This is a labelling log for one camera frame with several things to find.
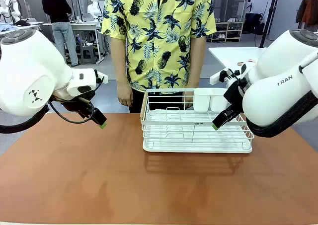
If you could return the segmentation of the white drip tray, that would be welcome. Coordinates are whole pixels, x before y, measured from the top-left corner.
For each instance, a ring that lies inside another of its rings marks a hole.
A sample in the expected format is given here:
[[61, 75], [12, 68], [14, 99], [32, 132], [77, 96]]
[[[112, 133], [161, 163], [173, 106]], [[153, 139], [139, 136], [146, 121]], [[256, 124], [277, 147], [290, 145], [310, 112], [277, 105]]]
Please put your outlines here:
[[148, 152], [182, 152], [182, 153], [250, 153], [252, 139], [146, 139], [143, 149]]

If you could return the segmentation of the person's left forearm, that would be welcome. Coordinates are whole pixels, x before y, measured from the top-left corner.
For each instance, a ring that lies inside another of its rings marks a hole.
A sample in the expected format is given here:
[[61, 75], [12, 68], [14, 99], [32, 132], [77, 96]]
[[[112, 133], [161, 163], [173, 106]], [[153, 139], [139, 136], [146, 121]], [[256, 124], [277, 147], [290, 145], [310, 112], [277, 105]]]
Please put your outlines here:
[[188, 88], [197, 88], [206, 51], [206, 38], [191, 38], [190, 47], [190, 74]]

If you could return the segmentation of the person's left hand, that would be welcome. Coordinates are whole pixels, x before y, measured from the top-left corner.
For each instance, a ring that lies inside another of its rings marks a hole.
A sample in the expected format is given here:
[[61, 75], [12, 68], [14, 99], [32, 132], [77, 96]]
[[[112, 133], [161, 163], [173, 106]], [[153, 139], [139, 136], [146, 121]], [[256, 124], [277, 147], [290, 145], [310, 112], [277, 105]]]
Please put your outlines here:
[[184, 108], [189, 109], [193, 106], [194, 92], [185, 91], [184, 92]]

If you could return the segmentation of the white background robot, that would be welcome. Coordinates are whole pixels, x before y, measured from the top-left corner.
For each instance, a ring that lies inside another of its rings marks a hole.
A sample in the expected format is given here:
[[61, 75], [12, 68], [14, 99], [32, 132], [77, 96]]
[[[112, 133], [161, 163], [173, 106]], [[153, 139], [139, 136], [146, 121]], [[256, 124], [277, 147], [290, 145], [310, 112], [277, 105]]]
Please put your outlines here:
[[21, 5], [18, 0], [4, 0], [4, 6], [0, 5], [0, 19], [5, 23], [16, 25], [21, 20]]
[[91, 4], [87, 6], [87, 12], [90, 13], [94, 21], [101, 22], [103, 20], [103, 11], [99, 4], [99, 0], [90, 0]]

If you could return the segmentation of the white utensil holder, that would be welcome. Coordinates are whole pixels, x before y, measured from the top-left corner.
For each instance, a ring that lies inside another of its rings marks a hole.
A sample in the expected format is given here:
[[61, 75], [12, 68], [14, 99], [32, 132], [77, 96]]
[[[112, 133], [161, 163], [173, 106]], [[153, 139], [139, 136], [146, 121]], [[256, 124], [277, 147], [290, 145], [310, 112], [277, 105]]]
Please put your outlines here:
[[195, 112], [221, 112], [226, 109], [228, 101], [224, 98], [226, 88], [194, 89], [193, 109]]

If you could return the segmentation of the person's right hand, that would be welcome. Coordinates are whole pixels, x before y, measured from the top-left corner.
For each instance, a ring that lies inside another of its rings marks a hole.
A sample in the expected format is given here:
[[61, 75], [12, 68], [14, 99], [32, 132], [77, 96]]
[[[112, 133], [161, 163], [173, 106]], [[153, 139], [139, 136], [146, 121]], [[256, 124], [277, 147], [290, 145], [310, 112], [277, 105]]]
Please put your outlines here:
[[117, 82], [118, 101], [123, 106], [131, 107], [133, 103], [133, 92], [127, 82]]

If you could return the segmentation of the person's right forearm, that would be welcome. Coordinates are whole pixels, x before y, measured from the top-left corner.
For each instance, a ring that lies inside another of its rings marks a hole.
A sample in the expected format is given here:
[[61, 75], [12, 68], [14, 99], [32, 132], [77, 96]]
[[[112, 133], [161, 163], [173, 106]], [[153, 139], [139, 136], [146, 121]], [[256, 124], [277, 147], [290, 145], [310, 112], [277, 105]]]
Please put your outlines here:
[[126, 76], [126, 42], [111, 38], [111, 57], [115, 67], [116, 81], [120, 86], [128, 85]]

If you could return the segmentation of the black bag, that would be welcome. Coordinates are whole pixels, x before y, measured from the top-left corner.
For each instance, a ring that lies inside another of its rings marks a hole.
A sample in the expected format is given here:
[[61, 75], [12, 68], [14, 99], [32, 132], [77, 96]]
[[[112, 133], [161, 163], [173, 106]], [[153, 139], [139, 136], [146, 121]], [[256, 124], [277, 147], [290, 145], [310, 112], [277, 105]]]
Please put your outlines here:
[[264, 23], [262, 22], [262, 13], [246, 13], [243, 24], [243, 34], [263, 34]]

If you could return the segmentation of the white background workbench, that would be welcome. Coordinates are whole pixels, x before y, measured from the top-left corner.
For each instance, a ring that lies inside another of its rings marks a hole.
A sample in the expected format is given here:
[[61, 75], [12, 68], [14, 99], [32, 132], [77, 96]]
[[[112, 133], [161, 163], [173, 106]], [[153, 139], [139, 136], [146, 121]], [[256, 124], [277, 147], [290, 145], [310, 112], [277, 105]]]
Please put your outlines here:
[[71, 23], [75, 38], [77, 40], [77, 47], [93, 45], [95, 55], [97, 57], [96, 65], [100, 64], [105, 56], [110, 52], [109, 44], [106, 36], [101, 34], [101, 23], [96, 21], [76, 22]]

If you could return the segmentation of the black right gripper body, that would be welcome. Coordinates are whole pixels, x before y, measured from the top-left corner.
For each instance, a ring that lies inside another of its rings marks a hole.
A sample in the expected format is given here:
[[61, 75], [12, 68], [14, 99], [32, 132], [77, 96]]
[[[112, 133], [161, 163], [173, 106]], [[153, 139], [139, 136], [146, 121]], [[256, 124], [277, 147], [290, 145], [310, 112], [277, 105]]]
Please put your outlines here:
[[226, 112], [236, 115], [243, 113], [243, 96], [244, 93], [241, 89], [241, 82], [239, 80], [234, 81], [224, 93], [224, 98], [229, 103], [229, 106], [226, 108]]

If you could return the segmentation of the white side table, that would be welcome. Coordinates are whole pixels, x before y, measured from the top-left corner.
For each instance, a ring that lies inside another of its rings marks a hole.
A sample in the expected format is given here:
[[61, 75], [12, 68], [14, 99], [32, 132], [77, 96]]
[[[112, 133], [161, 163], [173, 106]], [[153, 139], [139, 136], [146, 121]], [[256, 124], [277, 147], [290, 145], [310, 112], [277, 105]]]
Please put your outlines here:
[[256, 62], [266, 48], [259, 47], [215, 47], [209, 48], [211, 55], [217, 60], [217, 71], [225, 68], [236, 70], [238, 63], [253, 60]]

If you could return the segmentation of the yellow pineapple print shirt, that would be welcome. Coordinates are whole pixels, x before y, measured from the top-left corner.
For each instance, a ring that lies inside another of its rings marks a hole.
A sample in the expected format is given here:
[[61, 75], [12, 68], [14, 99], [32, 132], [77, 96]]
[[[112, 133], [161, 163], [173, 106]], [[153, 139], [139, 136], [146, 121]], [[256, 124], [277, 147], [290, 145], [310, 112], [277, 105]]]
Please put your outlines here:
[[212, 0], [105, 0], [102, 32], [125, 40], [127, 80], [137, 91], [183, 88], [191, 39], [216, 31]]

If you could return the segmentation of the grey step stool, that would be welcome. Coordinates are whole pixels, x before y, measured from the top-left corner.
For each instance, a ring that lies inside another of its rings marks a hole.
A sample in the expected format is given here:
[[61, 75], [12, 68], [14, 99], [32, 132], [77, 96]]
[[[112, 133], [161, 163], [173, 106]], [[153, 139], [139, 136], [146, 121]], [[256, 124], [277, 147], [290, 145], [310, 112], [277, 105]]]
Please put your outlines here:
[[93, 45], [80, 46], [80, 62], [81, 64], [95, 64], [97, 62]]

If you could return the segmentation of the wooden shoe rack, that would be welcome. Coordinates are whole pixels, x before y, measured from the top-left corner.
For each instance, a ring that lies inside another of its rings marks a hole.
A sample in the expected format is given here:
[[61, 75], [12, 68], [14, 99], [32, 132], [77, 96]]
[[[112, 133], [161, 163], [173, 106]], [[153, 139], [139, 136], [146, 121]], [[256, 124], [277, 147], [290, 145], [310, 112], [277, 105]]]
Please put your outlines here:
[[217, 22], [216, 32], [206, 36], [206, 42], [239, 42], [241, 40], [243, 22]]

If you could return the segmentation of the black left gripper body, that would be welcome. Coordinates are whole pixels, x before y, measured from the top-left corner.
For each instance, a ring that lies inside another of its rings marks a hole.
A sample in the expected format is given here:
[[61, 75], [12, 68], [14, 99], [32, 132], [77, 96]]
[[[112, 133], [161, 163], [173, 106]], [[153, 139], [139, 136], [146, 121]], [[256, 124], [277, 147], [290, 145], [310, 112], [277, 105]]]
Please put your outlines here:
[[93, 104], [82, 97], [71, 101], [64, 101], [61, 104], [71, 112], [78, 113], [82, 118], [93, 118], [96, 115], [96, 109]]

